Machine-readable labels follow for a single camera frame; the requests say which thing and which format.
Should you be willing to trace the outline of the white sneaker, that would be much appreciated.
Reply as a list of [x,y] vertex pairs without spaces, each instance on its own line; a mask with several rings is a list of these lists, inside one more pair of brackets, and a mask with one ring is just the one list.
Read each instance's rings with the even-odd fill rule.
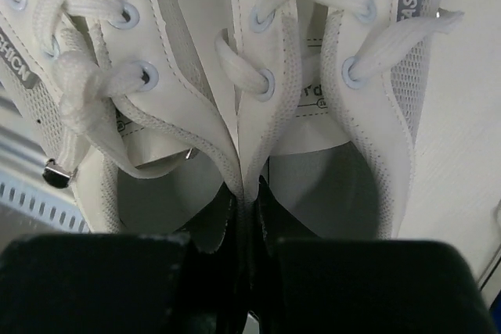
[[440,0],[229,0],[232,31],[217,37],[222,69],[239,90],[243,177],[240,230],[265,161],[294,116],[307,77],[319,80],[329,115],[362,154],[375,179],[377,234],[395,237],[414,175],[422,66],[431,36],[447,34],[461,12]]
[[178,0],[1,0],[1,83],[88,230],[234,240],[239,161]]

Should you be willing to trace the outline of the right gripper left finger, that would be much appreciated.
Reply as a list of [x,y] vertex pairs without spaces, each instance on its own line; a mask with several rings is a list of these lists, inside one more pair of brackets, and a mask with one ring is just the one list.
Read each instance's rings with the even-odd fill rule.
[[241,333],[236,197],[171,235],[32,235],[1,255],[4,333]]

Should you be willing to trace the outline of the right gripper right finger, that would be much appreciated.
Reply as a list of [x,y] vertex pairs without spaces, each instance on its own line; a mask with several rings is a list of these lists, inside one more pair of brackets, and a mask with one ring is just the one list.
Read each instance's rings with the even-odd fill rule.
[[494,333],[467,262],[443,242],[321,239],[265,179],[250,311],[263,333]]

